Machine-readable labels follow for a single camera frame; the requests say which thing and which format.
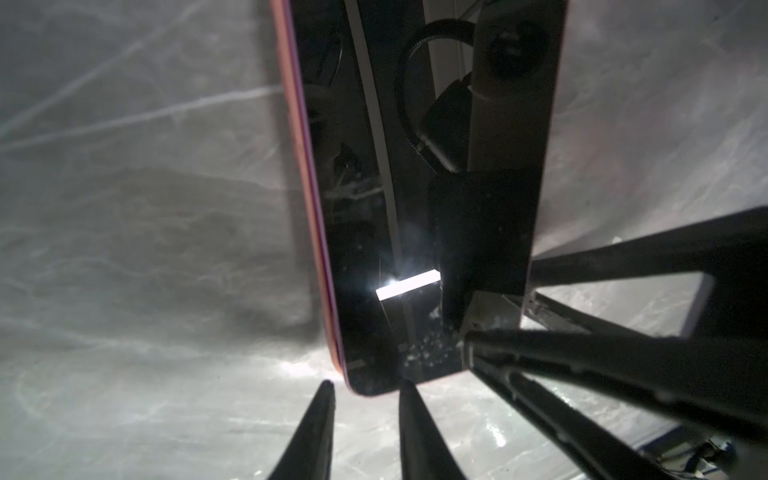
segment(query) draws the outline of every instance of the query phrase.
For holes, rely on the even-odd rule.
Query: gray marble countertop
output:
[[[331,378],[333,477],[399,478],[397,396],[327,352],[267,2],[0,11],[0,477],[265,478]],[[572,2],[537,252],[766,203],[766,15]],[[672,334],[696,284],[550,294]],[[631,444],[669,426],[548,385]],[[574,474],[471,375],[420,389],[469,478]]]

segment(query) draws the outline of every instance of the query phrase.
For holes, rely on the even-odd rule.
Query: phone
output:
[[[473,81],[475,24],[425,12],[466,4],[470,18],[480,2],[271,1],[334,365],[364,396],[462,371],[464,334],[520,323],[559,37],[525,22],[501,40],[484,33],[475,70],[488,81]],[[517,5],[496,4],[485,27]],[[497,45],[508,37],[525,55],[511,67],[517,49]],[[427,48],[434,38],[460,43]],[[519,97],[473,100],[521,81],[532,87]],[[495,120],[519,108],[531,128],[517,137],[531,137]],[[488,125],[471,132],[478,114]],[[511,157],[531,164],[488,162],[510,137],[526,149]]]

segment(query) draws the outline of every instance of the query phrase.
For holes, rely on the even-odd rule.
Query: black cable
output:
[[[469,46],[475,39],[475,24],[466,22],[464,20],[456,20],[454,18],[446,18],[444,20],[438,20],[436,22],[428,23],[421,27],[408,41],[406,47],[400,52],[400,56],[397,60],[397,72],[395,76],[395,100],[397,102],[397,115],[400,119],[402,129],[406,133],[406,139],[416,153],[424,159],[424,161],[432,168],[435,173],[448,172],[448,170],[442,166],[440,160],[429,150],[428,147],[422,145],[421,139],[416,134],[413,124],[411,124],[408,118],[408,112],[406,111],[406,69],[408,67],[408,61],[415,55],[415,53],[424,45],[432,40],[439,38],[449,38],[452,40],[460,41]]]

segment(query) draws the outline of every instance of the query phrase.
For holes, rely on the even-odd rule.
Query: bright white bar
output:
[[[437,270],[430,270],[429,272],[420,273],[419,275],[400,280],[399,282],[390,283],[387,286],[383,286],[376,290],[376,295],[379,297],[379,301],[398,296],[401,293],[410,292],[417,288],[430,283],[440,281],[440,272]]]

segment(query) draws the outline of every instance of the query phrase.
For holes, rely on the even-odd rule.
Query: screw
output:
[[[504,79],[529,76],[547,54],[549,35],[532,22],[520,22],[501,30],[491,42],[488,60],[493,72]]]

